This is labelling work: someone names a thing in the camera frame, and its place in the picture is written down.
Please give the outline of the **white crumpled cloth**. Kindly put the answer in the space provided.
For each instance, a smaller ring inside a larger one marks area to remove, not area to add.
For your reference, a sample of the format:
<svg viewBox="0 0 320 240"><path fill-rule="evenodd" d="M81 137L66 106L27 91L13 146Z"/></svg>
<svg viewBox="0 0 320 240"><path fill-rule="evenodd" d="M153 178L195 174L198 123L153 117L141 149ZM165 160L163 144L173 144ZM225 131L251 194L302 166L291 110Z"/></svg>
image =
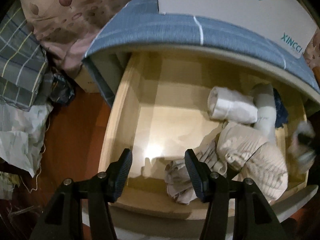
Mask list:
<svg viewBox="0 0 320 240"><path fill-rule="evenodd" d="M33 105L25 112L1 103L1 158L32 177L40 168L49 103Z"/></svg>

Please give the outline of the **grey plaid cloth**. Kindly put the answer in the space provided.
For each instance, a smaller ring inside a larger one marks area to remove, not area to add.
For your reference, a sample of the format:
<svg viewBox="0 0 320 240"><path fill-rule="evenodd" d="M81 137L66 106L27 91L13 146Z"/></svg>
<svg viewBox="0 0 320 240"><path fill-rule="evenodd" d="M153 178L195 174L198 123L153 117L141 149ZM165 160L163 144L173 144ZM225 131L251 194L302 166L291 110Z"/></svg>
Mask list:
<svg viewBox="0 0 320 240"><path fill-rule="evenodd" d="M1 100L28 111L47 66L46 53L16 0L1 21Z"/></svg>

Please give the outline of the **black plastic bag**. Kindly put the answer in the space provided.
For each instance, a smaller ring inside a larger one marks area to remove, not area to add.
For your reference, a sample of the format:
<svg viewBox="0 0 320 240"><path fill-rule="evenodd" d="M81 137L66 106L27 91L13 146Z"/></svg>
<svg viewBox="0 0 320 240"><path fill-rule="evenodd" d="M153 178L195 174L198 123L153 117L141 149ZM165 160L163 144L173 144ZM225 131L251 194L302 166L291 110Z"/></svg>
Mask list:
<svg viewBox="0 0 320 240"><path fill-rule="evenodd" d="M53 107L62 107L70 104L76 95L76 82L64 70L53 68L50 74L48 101Z"/></svg>

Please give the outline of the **beige textured rolled garment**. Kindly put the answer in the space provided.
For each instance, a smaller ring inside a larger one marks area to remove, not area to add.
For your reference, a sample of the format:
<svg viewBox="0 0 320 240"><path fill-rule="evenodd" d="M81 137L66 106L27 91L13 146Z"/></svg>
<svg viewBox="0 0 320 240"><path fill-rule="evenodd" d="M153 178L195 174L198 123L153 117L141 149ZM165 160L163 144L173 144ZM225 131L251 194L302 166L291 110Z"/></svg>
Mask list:
<svg viewBox="0 0 320 240"><path fill-rule="evenodd" d="M259 130L227 122L216 151L222 161L239 173L240 179L253 179L268 202L278 200L286 191L289 174L285 157Z"/></svg>

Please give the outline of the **navy floral underwear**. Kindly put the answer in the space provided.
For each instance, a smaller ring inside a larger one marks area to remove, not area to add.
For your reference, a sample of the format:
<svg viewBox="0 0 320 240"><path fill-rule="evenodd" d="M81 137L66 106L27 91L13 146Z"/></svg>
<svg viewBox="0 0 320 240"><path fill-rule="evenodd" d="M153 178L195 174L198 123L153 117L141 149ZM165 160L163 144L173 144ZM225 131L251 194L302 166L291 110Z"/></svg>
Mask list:
<svg viewBox="0 0 320 240"><path fill-rule="evenodd" d="M274 103L276 107L275 128L283 128L284 124L287 124L289 121L289 114L282 102L279 92L275 88L273 88L273 94L274 94Z"/></svg>

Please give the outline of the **light wooden drawer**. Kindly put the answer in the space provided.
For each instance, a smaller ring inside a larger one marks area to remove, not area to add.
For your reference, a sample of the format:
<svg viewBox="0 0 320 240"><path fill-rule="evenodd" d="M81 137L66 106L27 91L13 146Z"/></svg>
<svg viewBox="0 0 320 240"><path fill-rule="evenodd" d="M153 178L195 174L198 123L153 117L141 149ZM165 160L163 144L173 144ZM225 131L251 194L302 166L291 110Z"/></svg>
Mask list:
<svg viewBox="0 0 320 240"><path fill-rule="evenodd" d="M133 163L116 206L146 215L201 220L207 204L178 204L167 194L165 166L198 152L222 129L208 118L207 99L215 86L247 94L258 83L271 83L280 93L289 122L276 131L286 152L298 123L306 120L299 91L259 67L257 61L191 52L140 52L129 60L105 132L99 170L106 170L125 148Z"/></svg>

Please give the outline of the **floral beige bedding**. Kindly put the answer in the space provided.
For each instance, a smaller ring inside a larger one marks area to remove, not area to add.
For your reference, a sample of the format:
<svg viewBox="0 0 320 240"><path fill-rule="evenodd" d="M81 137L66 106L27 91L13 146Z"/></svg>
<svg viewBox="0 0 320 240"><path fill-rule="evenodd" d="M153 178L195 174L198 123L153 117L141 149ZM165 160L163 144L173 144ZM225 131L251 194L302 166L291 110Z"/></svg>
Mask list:
<svg viewBox="0 0 320 240"><path fill-rule="evenodd" d="M36 39L56 66L76 77L104 25L131 0L20 0Z"/></svg>

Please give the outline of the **long white rolled garment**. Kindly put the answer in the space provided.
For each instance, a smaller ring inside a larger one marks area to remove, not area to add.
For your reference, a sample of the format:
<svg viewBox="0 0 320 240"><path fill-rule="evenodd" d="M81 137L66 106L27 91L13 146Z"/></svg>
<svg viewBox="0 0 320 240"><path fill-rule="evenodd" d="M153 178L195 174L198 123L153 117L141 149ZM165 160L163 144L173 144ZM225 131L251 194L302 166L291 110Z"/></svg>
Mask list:
<svg viewBox="0 0 320 240"><path fill-rule="evenodd" d="M276 144L277 111L272 85L270 83L257 84L252 88L251 94L258 110L257 121L253 127L267 137L271 143Z"/></svg>

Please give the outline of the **white box with teal logo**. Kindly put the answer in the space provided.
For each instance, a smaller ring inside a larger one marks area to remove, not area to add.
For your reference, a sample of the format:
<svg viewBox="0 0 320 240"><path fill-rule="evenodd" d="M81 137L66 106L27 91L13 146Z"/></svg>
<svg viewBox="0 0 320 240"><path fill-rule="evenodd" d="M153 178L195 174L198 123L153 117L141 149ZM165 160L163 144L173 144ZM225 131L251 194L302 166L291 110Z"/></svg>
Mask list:
<svg viewBox="0 0 320 240"><path fill-rule="evenodd" d="M297 0L158 0L161 14L213 18L257 33L300 58L317 25Z"/></svg>

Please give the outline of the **small white rolled garment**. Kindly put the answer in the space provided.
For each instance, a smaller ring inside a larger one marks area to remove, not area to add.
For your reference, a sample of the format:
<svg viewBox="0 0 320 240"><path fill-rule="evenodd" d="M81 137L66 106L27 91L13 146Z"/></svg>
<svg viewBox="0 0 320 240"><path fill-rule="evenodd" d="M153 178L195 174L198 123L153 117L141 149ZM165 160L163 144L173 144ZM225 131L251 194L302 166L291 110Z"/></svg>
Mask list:
<svg viewBox="0 0 320 240"><path fill-rule="evenodd" d="M250 125L258 119L253 98L226 87L213 87L207 100L208 116L214 120L228 120Z"/></svg>

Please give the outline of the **grey patterned underwear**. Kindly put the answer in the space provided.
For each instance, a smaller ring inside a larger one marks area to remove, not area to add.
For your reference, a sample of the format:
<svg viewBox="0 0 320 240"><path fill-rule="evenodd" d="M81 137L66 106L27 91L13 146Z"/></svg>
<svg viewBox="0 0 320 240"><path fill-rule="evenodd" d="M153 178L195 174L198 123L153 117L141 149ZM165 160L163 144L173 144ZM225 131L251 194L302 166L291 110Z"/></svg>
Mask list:
<svg viewBox="0 0 320 240"><path fill-rule="evenodd" d="M196 156L211 172L227 176L227 163L217 155L215 140L204 146ZM167 194L175 202L189 205L197 198L183 159L173 160L165 167L164 181L167 184Z"/></svg>

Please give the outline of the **blue bed mattress sheet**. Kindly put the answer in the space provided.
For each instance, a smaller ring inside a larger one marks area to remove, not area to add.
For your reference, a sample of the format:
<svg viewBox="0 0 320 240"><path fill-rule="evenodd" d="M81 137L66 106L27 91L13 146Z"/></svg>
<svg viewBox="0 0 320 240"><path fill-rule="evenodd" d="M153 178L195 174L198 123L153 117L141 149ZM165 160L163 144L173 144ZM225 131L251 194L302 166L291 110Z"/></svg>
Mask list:
<svg viewBox="0 0 320 240"><path fill-rule="evenodd" d="M319 85L303 58L237 25L201 16L160 14L157 0L132 0L104 25L82 59L99 92L113 105L126 54L147 49L185 49L253 60L290 86L319 102Z"/></svg>

